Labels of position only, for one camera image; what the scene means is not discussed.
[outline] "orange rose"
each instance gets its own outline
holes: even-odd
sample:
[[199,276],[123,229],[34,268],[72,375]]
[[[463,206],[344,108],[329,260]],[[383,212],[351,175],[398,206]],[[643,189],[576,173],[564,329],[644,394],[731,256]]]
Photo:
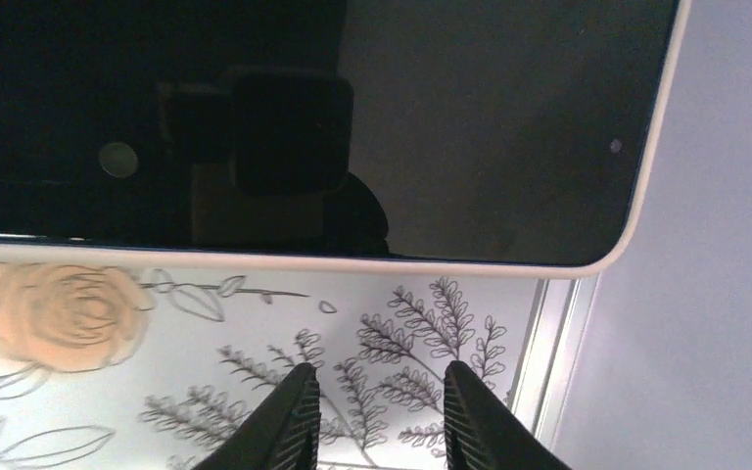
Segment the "orange rose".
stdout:
[[119,364],[153,307],[122,269],[0,262],[0,355],[59,372]]

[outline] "smartphone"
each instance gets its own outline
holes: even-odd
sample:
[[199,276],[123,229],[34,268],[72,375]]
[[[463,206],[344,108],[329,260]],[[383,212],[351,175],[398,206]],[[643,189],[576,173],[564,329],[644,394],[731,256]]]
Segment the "smartphone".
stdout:
[[689,3],[0,5],[0,259],[594,273]]

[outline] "floral tablecloth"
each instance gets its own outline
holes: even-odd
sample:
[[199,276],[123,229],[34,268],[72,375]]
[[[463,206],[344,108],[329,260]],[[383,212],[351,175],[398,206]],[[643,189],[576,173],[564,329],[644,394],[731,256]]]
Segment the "floral tablecloth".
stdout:
[[0,263],[0,469],[187,469],[318,367],[322,468],[442,468],[443,373],[501,400],[537,281]]

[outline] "gray wall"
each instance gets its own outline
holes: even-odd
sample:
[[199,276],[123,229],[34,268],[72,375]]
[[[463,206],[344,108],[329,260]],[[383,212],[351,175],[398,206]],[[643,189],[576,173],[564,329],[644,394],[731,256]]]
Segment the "gray wall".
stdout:
[[640,225],[590,315],[561,457],[752,468],[752,2],[694,1]]

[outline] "floral pattern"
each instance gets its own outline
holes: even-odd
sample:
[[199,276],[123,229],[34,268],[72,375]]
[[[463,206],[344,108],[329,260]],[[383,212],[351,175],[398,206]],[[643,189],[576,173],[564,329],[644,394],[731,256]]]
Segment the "floral pattern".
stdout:
[[442,466],[445,366],[504,400],[536,282],[420,280],[0,263],[0,469],[189,470],[304,361],[320,468]]

